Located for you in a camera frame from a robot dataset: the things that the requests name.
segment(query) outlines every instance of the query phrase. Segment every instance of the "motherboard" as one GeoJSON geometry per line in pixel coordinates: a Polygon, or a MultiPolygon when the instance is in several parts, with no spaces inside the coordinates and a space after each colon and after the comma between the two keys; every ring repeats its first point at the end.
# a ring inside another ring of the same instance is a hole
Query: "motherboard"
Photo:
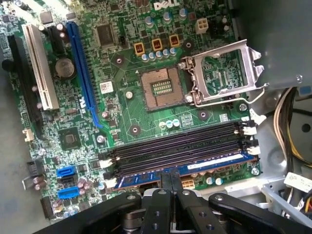
{"type": "Polygon", "coordinates": [[[253,87],[241,89],[251,50],[227,1],[0,2],[2,67],[32,159],[23,185],[42,193],[46,218],[143,194],[161,172],[197,190],[261,173],[253,87]]]}

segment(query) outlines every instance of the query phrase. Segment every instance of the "dell logo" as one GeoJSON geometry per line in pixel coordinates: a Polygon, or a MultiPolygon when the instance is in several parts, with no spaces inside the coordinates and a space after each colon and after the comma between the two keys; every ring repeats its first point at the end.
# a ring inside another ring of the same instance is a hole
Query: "dell logo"
{"type": "Polygon", "coordinates": [[[180,6],[180,3],[177,2],[177,0],[168,0],[168,1],[154,3],[154,9],[156,11],[159,11],[162,8],[166,9],[168,7],[174,7],[174,6],[180,6]]]}

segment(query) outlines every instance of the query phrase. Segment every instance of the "yellow wire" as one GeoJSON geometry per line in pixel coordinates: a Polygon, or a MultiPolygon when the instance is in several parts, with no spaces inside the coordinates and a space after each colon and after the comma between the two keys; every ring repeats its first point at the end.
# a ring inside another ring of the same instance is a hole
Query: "yellow wire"
{"type": "Polygon", "coordinates": [[[311,197],[308,198],[307,203],[306,203],[306,208],[304,209],[304,212],[307,213],[309,211],[309,204],[311,201],[311,197]]]}

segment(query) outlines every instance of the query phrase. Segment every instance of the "chip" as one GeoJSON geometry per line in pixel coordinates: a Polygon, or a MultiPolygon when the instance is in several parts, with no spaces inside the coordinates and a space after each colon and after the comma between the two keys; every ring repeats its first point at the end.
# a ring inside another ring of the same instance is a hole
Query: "chip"
{"type": "Polygon", "coordinates": [[[96,27],[97,39],[100,46],[104,48],[114,45],[114,35],[110,24],[103,24],[96,27]]]}
{"type": "Polygon", "coordinates": [[[58,131],[62,150],[78,149],[81,146],[77,127],[58,131]]]}
{"type": "Polygon", "coordinates": [[[53,23],[51,11],[44,11],[40,13],[40,20],[42,24],[53,23]]]}
{"type": "Polygon", "coordinates": [[[67,20],[73,20],[75,18],[76,18],[75,12],[69,12],[68,14],[66,14],[66,19],[67,20]]]}
{"type": "Polygon", "coordinates": [[[141,77],[148,111],[184,103],[184,95],[176,68],[143,73],[141,77]]]}

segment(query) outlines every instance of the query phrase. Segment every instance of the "white pci slot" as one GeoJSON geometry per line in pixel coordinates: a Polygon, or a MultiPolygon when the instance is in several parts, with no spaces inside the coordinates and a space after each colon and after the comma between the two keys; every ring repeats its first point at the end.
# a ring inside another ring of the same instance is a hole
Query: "white pci slot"
{"type": "Polygon", "coordinates": [[[35,73],[38,91],[44,110],[59,109],[47,56],[45,54],[41,33],[32,24],[23,25],[30,60],[35,73]]]}

